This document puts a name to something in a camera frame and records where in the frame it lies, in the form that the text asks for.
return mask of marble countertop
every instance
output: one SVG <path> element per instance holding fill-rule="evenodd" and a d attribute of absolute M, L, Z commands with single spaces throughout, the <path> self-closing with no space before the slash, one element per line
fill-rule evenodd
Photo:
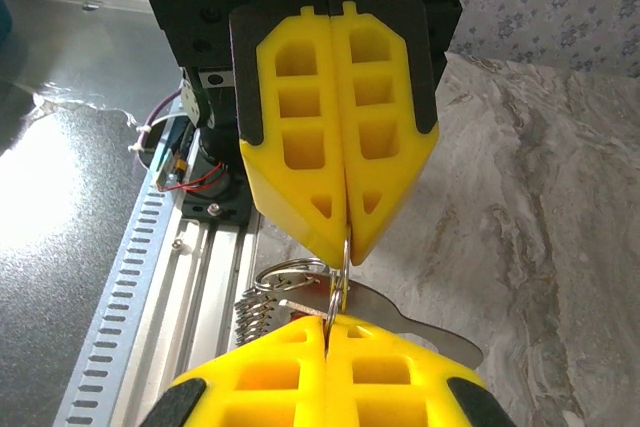
<path fill-rule="evenodd" d="M 449 56 L 437 100 L 441 140 L 353 278 L 479 345 L 517 425 L 636 425 L 640 82 Z M 263 223 L 258 268 L 306 255 Z"/>

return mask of key ring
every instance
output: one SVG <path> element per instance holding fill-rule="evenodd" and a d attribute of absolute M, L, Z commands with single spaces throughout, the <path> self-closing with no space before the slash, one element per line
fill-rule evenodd
<path fill-rule="evenodd" d="M 304 275 L 304 273 L 309 270 L 309 267 L 319 267 L 324 269 L 326 268 L 326 264 L 320 259 L 315 258 L 293 259 L 280 262 L 279 264 L 273 265 L 268 269 L 260 272 L 256 276 L 253 285 L 260 292 L 288 292 L 290 290 L 306 287 L 307 285 L 316 282 L 316 280 L 312 277 L 305 276 L 304 280 L 295 284 L 277 284 L 276 286 L 269 283 L 269 280 L 271 279 L 271 277 L 277 277 L 280 281 L 281 279 L 279 278 L 279 276 L 282 274 Z"/>
<path fill-rule="evenodd" d="M 336 321 L 338 314 L 344 314 L 347 310 L 347 293 L 349 291 L 349 266 L 351 265 L 351 227 L 347 228 L 347 238 L 344 241 L 344 251 L 342 255 L 342 269 L 337 273 L 331 272 L 331 294 L 329 297 L 329 308 L 327 309 L 327 320 L 324 324 L 324 337 L 329 345 L 329 335 L 331 328 Z"/>

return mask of yellow gripper jaw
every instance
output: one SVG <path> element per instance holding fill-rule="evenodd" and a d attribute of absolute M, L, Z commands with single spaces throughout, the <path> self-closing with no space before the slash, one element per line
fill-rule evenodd
<path fill-rule="evenodd" d="M 338 315 L 303 317 L 178 377 L 141 427 L 513 426 L 472 370 Z"/>
<path fill-rule="evenodd" d="M 403 37 L 354 2 L 343 11 L 305 7 L 258 45 L 264 139 L 241 140 L 258 210 L 333 267 L 347 223 L 364 261 L 438 139 L 435 120 L 417 127 Z"/>

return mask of slotted metal strip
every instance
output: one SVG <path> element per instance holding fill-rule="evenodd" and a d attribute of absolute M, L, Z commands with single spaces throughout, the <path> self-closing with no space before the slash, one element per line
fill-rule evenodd
<path fill-rule="evenodd" d="M 181 218 L 177 204 L 183 194 L 160 193 L 153 186 L 160 150 L 129 219 L 56 426 L 109 425 L 165 234 L 172 218 L 178 222 Z"/>

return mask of metal track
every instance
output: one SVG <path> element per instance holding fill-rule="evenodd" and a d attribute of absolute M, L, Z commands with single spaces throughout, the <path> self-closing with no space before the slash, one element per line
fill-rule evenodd
<path fill-rule="evenodd" d="M 160 193 L 153 186 L 161 150 L 144 180 L 55 426 L 137 425 L 176 375 L 233 345 L 232 306 L 252 276 L 259 216 L 254 212 L 247 229 L 183 220 L 184 193 Z"/>

